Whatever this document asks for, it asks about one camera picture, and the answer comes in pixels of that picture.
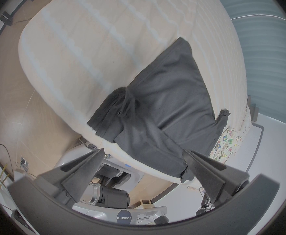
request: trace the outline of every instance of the black garment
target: black garment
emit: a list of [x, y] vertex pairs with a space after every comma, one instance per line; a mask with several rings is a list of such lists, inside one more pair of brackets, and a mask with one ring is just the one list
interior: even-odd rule
[[132, 158], [185, 181], [194, 175], [182, 157], [183, 148], [208, 156], [228, 115], [222, 110], [215, 120], [192, 49], [179, 38], [127, 88], [113, 91], [88, 125]]

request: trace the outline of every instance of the dark blue round logo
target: dark blue round logo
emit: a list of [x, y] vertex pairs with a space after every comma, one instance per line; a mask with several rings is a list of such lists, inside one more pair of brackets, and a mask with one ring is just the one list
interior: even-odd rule
[[121, 225], [129, 225], [131, 223], [132, 216], [127, 210], [121, 210], [117, 215], [117, 223]]

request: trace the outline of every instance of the wall outlet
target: wall outlet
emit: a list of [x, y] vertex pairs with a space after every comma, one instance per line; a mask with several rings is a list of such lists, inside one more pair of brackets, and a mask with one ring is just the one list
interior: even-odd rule
[[28, 162], [21, 157], [20, 167], [23, 168], [26, 172], [28, 171]]

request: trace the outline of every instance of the bed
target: bed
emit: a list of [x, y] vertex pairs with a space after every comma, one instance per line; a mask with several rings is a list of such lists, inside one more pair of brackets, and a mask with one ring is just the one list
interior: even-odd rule
[[[215, 115], [230, 111], [224, 133], [236, 132], [242, 142], [251, 124], [244, 59], [219, 0], [53, 0], [24, 28], [18, 52], [31, 84], [74, 131], [126, 165], [180, 184], [87, 125], [109, 93], [130, 84], [179, 37], [192, 48]], [[221, 160], [218, 152], [210, 156]], [[184, 184], [199, 187], [197, 179]]]

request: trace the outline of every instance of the wooden floor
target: wooden floor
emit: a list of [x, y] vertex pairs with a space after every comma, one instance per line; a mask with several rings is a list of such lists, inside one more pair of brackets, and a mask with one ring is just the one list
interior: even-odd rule
[[[52, 0], [27, 0], [0, 35], [0, 162], [8, 171], [17, 168], [21, 156], [29, 173], [51, 170], [62, 154], [80, 136], [43, 101], [25, 76], [18, 57], [20, 35], [35, 14]], [[172, 183], [145, 175], [130, 192], [131, 204], [151, 200]]]

